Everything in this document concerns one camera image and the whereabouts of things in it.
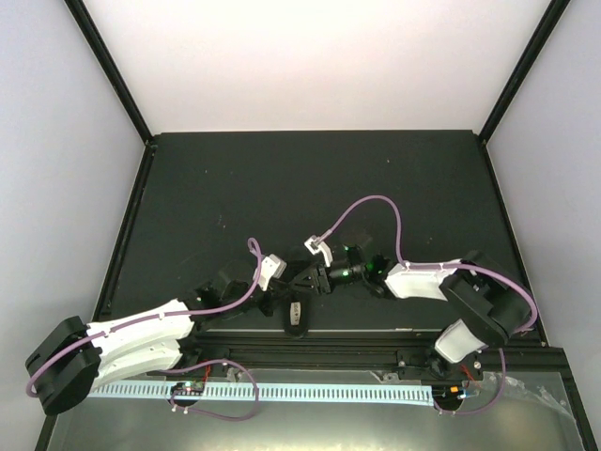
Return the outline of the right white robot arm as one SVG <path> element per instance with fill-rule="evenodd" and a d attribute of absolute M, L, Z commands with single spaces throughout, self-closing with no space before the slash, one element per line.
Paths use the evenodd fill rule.
<path fill-rule="evenodd" d="M 395 263 L 382 254 L 347 246 L 340 260 L 297 261 L 285 270 L 289 293 L 288 324 L 301 326 L 301 300 L 329 295 L 336 288 L 362 284 L 380 298 L 446 302 L 458 319 L 446 327 L 426 356 L 429 372 L 450 378 L 468 355 L 502 348 L 516 333 L 537 321 L 538 308 L 522 285 L 479 251 L 439 263 Z"/>

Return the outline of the black shoelace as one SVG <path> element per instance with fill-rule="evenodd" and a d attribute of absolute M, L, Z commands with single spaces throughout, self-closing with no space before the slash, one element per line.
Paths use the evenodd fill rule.
<path fill-rule="evenodd" d="M 304 299 L 304 294 L 295 289 L 293 285 L 286 281 L 275 278 L 270 279 L 268 284 L 268 292 L 270 293 L 271 298 L 277 302 L 300 302 Z"/>

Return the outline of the black sneaker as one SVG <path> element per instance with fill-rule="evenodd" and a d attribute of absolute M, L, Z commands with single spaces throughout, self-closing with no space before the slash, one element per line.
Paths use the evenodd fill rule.
<path fill-rule="evenodd" d="M 301 246 L 293 246 L 284 255 L 285 270 L 280 281 L 289 284 L 312 263 L 312 256 Z M 283 326 L 285 333 L 292 338 L 302 338 L 309 330 L 309 301 L 311 296 L 293 288 L 286 288 L 283 308 Z"/>

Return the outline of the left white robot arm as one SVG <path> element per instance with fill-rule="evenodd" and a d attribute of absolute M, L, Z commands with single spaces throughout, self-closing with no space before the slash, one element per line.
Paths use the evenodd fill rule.
<path fill-rule="evenodd" d="M 146 312 L 85 323 L 59 322 L 25 361 L 25 392 L 48 415 L 66 412 L 109 383 L 148 372 L 194 373 L 202 353 L 193 340 L 215 324 L 257 308 L 279 274 L 261 266 L 220 288 L 206 284 Z"/>

